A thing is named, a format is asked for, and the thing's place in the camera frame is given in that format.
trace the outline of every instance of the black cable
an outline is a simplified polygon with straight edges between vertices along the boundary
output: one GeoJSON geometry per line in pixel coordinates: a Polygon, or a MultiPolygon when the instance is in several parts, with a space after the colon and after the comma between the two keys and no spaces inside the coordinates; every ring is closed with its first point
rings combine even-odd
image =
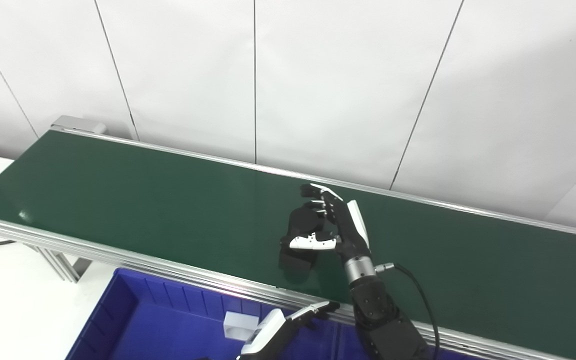
{"type": "Polygon", "coordinates": [[[16,242],[16,241],[15,240],[4,240],[4,241],[0,241],[0,245],[13,244],[14,242],[16,242]]]}
{"type": "Polygon", "coordinates": [[[425,305],[425,309],[428,311],[428,316],[430,317],[432,330],[434,330],[434,354],[432,355],[432,359],[437,360],[437,357],[439,356],[439,328],[437,327],[437,321],[435,320],[435,315],[433,315],[433,311],[430,309],[430,303],[428,302],[428,298],[426,298],[426,294],[424,293],[424,290],[421,288],[419,281],[417,281],[417,279],[412,274],[412,272],[409,271],[409,269],[405,268],[400,264],[395,264],[395,269],[401,271],[406,276],[408,276],[416,286],[417,291],[419,291],[419,295],[421,295],[423,305],[425,305]]]}

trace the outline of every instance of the white wall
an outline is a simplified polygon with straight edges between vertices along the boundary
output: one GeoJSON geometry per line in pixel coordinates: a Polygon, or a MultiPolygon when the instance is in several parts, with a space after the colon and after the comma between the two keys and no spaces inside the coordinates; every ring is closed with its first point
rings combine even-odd
{"type": "Polygon", "coordinates": [[[59,115],[576,226],[576,1],[0,0],[0,156],[59,115]]]}

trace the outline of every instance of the conveyor leg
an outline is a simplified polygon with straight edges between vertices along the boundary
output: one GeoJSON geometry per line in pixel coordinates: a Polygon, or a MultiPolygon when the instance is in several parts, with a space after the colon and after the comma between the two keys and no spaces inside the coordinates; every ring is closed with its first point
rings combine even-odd
{"type": "Polygon", "coordinates": [[[62,280],[70,281],[71,283],[77,283],[91,263],[91,260],[80,257],[74,264],[71,264],[71,262],[66,259],[66,256],[59,251],[50,250],[41,246],[28,246],[41,254],[62,280]]]}

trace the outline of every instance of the white table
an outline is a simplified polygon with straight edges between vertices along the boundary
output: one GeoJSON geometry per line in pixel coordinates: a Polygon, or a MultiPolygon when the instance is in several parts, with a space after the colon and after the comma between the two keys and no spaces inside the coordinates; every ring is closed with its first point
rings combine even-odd
{"type": "MultiPolygon", "coordinates": [[[[0,158],[0,173],[11,162],[0,158]]],[[[66,358],[114,269],[93,262],[72,283],[28,246],[0,246],[0,359],[66,358]]]]}

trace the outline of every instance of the blue plastic bin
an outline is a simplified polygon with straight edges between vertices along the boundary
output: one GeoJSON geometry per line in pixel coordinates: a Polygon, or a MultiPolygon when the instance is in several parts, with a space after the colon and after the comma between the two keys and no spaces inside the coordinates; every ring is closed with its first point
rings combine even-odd
{"type": "MultiPolygon", "coordinates": [[[[224,337],[226,312],[263,319],[272,306],[128,269],[117,269],[66,360],[233,360],[243,342],[224,337]]],[[[354,326],[314,320],[282,360],[368,360],[354,326]]],[[[442,360],[466,360],[442,351],[442,360]]]]}

